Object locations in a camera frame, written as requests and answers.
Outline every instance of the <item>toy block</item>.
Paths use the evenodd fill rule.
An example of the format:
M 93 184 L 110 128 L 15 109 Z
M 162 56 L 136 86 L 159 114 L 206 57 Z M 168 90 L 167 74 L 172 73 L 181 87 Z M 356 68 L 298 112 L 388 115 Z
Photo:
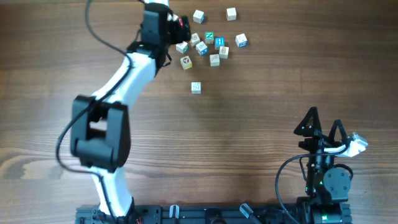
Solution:
M 228 59 L 229 47 L 220 47 L 220 58 Z
M 201 24 L 203 20 L 205 20 L 205 13 L 200 10 L 196 10 L 193 14 L 193 21 Z
M 218 54 L 216 55 L 210 55 L 210 66 L 219 66 L 220 65 L 220 56 Z
M 181 44 L 176 44 L 175 48 L 177 49 L 178 52 L 181 54 L 185 54 L 188 50 L 188 43 L 183 41 Z
M 238 47 L 244 47 L 248 44 L 248 40 L 244 34 L 237 35 L 235 38 L 235 42 Z
M 197 44 L 199 44 L 199 42 L 200 42 L 199 35 L 196 34 L 196 33 L 195 33 L 195 34 L 192 34 L 192 35 L 191 35 L 191 40 L 190 40 L 191 46 L 194 47 L 194 46 L 196 46 Z
M 192 61 L 189 58 L 189 56 L 185 56 L 185 57 L 181 58 L 180 61 L 181 61 L 181 65 L 184 70 L 186 70 L 188 68 L 192 68 Z
M 197 44 L 196 48 L 200 55 L 205 55 L 209 50 L 203 41 Z
M 226 19 L 227 19 L 227 21 L 236 20 L 236 9 L 235 8 L 226 9 Z
M 192 92 L 192 94 L 201 94 L 200 82 L 191 83 L 191 92 Z
M 216 45 L 216 50 L 219 50 L 220 47 L 224 47 L 224 45 L 225 45 L 224 37 L 217 37 L 215 45 Z
M 214 32 L 205 32 L 205 43 L 214 44 Z

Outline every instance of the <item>robotic arm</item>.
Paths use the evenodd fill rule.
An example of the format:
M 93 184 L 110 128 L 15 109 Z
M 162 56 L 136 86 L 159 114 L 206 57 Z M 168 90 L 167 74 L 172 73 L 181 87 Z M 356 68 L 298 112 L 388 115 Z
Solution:
M 127 189 L 123 168 L 131 146 L 128 111 L 140 92 L 164 66 L 166 57 L 171 60 L 169 47 L 190 40 L 191 36 L 188 18 L 174 15 L 169 9 L 168 0 L 146 0 L 144 5 L 141 41 L 134 41 L 127 48 L 121 67 L 104 87 L 92 96 L 80 95 L 73 101 L 74 118 L 89 106 L 92 107 L 73 124 L 70 150 L 72 155 L 79 158 L 82 166 L 88 167 L 91 173 L 99 174 L 93 175 L 93 178 L 100 197 L 100 205 L 77 209 L 75 223 L 114 223 L 115 219 L 111 217 L 116 217 L 116 223 L 134 224 L 288 224 L 297 223 L 296 220 L 307 224 L 335 223 L 326 220 L 332 218 L 338 220 L 337 223 L 351 223 L 351 216 L 347 214 L 349 206 L 347 208 L 347 205 L 342 204 L 348 200 L 350 177 L 335 177 L 335 174 L 344 172 L 340 168 L 347 169 L 347 166 L 334 165 L 334 158 L 352 157 L 364 151 L 368 144 L 356 133 L 347 136 L 339 121 L 333 125 L 332 134 L 324 136 L 316 108 L 310 109 L 294 131 L 295 134 L 307 137 L 299 143 L 299 147 L 310 152 L 302 155 L 309 158 L 307 176 L 301 165 L 308 197 L 299 197 L 296 204 L 284 206 L 280 201 L 281 206 L 253 208 L 246 204 L 240 207 L 183 208 L 178 205 L 161 207 L 134 204 L 134 198 Z M 122 82 L 112 94 L 100 101 L 120 81 Z M 106 123 L 105 130 L 95 127 L 99 121 Z M 337 127 L 342 134 L 341 141 L 334 140 Z M 303 157 L 298 157 L 300 164 Z M 328 174 L 333 175 L 333 178 L 327 179 Z M 331 186 L 346 189 L 343 194 L 337 195 L 330 190 Z
M 126 76 L 109 97 L 72 126 L 70 141 L 71 153 L 80 159 L 81 164 L 103 177 L 104 185 L 97 175 L 93 175 L 101 200 L 99 210 L 104 215 L 113 212 L 115 217 L 126 217 L 134 211 L 134 199 L 127 189 L 123 169 L 130 151 L 128 111 L 140 92 L 164 66 L 166 57 L 171 60 L 168 54 L 170 45 L 191 38 L 188 18 L 173 14 L 168 0 L 145 0 L 144 5 L 141 41 L 134 41 L 127 48 L 122 65 L 104 87 L 91 97 L 78 96 L 73 101 L 72 116 L 75 117 Z M 94 128 L 93 124 L 98 121 L 106 122 L 106 130 Z M 109 198 L 111 211 L 105 194 Z

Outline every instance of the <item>black mounting bracket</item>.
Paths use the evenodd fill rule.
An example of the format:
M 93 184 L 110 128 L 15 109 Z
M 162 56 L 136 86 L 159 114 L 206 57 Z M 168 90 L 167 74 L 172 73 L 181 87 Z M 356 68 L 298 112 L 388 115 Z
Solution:
M 95 104 L 94 97 L 77 96 L 73 100 L 72 118 Z M 104 120 L 106 130 L 92 128 L 91 122 Z M 86 112 L 72 126 L 70 152 L 82 166 L 96 166 L 114 172 L 122 167 L 130 153 L 129 113 L 126 105 L 101 102 Z
M 297 219 L 296 204 L 286 204 L 286 208 Z M 263 205 L 252 207 L 254 215 L 261 223 L 266 224 L 293 224 L 293 221 L 284 213 L 279 205 Z M 161 207 L 159 205 L 136 205 L 134 218 L 129 218 L 127 224 L 137 224 L 141 220 L 143 224 L 253 224 L 240 211 L 239 206 L 187 206 L 179 207 L 178 212 L 175 205 Z M 76 210 L 75 224 L 104 224 L 110 221 L 99 220 L 96 213 L 98 206 L 81 207 Z

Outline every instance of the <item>wooden table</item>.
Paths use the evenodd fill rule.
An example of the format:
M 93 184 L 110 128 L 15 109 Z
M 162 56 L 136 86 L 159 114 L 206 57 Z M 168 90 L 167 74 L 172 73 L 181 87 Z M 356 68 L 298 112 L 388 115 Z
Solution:
M 89 35 L 83 1 L 44 2 L 59 1 L 0 5 L 0 223 L 73 223 L 77 207 L 98 203 L 90 176 L 57 165 L 55 141 L 74 97 L 102 87 L 123 58 Z M 136 101 L 125 167 L 137 204 L 275 203 L 279 166 L 304 153 L 293 130 L 317 106 L 325 134 L 341 119 L 369 141 L 366 152 L 338 159 L 355 173 L 354 222 L 397 222 L 397 1 L 170 5 L 189 18 L 205 11 L 206 22 L 192 22 L 192 32 L 224 37 L 229 58 L 210 67 L 190 48 L 193 68 L 184 71 L 171 47 L 171 66 Z M 238 20 L 226 21 L 228 7 Z M 125 48 L 142 5 L 103 1 L 90 17 L 99 36 Z M 249 45 L 239 49 L 241 33 Z M 201 95 L 190 94 L 191 82 L 202 83 Z M 68 140 L 63 160 L 78 167 Z M 284 201 L 305 195 L 304 187 L 298 163 L 289 164 L 280 180 Z

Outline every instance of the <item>wood grain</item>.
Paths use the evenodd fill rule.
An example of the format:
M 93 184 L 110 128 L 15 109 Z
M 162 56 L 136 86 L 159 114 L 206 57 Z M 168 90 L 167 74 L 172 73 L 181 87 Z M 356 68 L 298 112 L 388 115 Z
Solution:
M 89 95 L 122 57 L 88 33 L 82 1 L 0 4 L 0 223 L 72 223 L 75 208 L 98 203 L 91 177 L 59 168 L 58 134 L 77 94 Z M 398 215 L 398 3 L 396 1 L 171 1 L 192 31 L 225 37 L 229 58 L 210 67 L 189 49 L 193 68 L 170 48 L 171 66 L 146 86 L 131 113 L 127 182 L 138 204 L 275 202 L 274 177 L 303 153 L 293 135 L 311 106 L 323 129 L 341 119 L 369 147 L 339 159 L 355 172 L 355 223 Z M 226 22 L 236 7 L 238 20 Z M 125 48 L 142 5 L 101 1 L 91 8 L 99 36 Z M 237 48 L 245 33 L 249 45 Z M 210 46 L 210 53 L 215 52 Z M 202 94 L 190 94 L 202 82 Z M 67 142 L 66 163 L 77 166 Z M 304 195 L 297 163 L 280 181 L 286 202 Z

